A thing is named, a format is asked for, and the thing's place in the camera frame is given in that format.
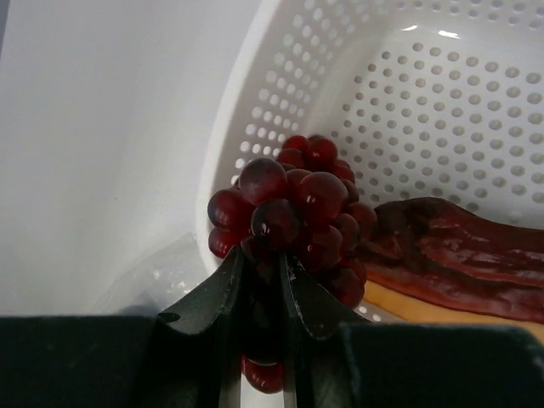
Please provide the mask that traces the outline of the fake orange food piece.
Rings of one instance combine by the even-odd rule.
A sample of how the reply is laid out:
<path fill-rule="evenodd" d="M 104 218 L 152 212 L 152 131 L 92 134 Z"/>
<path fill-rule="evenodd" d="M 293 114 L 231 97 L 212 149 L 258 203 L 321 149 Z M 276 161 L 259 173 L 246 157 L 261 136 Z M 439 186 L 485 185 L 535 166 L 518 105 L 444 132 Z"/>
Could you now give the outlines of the fake orange food piece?
<path fill-rule="evenodd" d="M 543 322 L 543 232 L 443 199 L 392 201 L 356 250 L 368 279 L 443 309 Z"/>

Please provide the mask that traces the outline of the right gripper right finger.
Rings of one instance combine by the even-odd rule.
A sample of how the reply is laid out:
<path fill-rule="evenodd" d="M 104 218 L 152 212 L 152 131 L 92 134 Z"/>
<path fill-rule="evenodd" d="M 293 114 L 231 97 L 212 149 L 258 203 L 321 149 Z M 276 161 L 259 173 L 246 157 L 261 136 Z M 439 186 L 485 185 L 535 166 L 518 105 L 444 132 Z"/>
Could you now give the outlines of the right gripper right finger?
<path fill-rule="evenodd" d="M 512 326 L 372 323 L 278 258 L 287 407 L 540 407 L 543 347 Z"/>

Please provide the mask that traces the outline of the white perforated plastic basket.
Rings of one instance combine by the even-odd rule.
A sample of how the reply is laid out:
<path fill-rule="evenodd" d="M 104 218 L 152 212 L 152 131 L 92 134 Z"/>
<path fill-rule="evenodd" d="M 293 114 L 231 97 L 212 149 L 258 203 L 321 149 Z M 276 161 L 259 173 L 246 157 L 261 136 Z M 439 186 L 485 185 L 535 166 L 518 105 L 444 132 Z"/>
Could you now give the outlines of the white perforated plastic basket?
<path fill-rule="evenodd" d="M 293 134 L 324 135 L 368 204 L 436 196 L 543 225 L 540 1 L 264 1 L 212 129 L 196 202 Z"/>

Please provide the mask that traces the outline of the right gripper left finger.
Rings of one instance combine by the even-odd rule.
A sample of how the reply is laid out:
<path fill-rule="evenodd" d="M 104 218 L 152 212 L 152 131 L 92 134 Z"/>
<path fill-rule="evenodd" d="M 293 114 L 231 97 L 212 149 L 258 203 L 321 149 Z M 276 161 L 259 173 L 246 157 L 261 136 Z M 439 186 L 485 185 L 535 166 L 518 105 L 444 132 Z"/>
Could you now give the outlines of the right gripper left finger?
<path fill-rule="evenodd" d="M 4 407 L 237 407 L 244 256 L 158 314 L 4 317 Z"/>

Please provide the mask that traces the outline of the fake purple grapes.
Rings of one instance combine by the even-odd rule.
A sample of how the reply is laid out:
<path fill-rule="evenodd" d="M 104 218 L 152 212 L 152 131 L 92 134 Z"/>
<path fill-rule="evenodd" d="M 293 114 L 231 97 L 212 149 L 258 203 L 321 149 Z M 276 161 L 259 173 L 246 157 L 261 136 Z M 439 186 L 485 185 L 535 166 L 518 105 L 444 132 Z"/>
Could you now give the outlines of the fake purple grapes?
<path fill-rule="evenodd" d="M 232 186 L 207 203 L 208 247 L 225 258 L 240 247 L 249 265 L 241 372 L 258 391 L 283 389 L 281 312 L 276 256 L 295 257 L 338 301 L 356 309 L 366 270 L 355 248 L 376 222 L 360 203 L 350 166 L 320 135 L 286 140 L 275 159 L 248 162 Z"/>

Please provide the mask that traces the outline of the clear zip top bag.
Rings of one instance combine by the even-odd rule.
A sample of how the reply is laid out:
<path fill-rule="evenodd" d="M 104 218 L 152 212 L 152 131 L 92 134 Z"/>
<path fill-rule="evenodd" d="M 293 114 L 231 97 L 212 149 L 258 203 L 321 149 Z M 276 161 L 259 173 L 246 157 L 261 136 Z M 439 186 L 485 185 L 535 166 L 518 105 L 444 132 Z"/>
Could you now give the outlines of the clear zip top bag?
<path fill-rule="evenodd" d="M 196 239 L 185 234 L 120 275 L 91 308 L 91 313 L 157 315 L 206 278 Z"/>

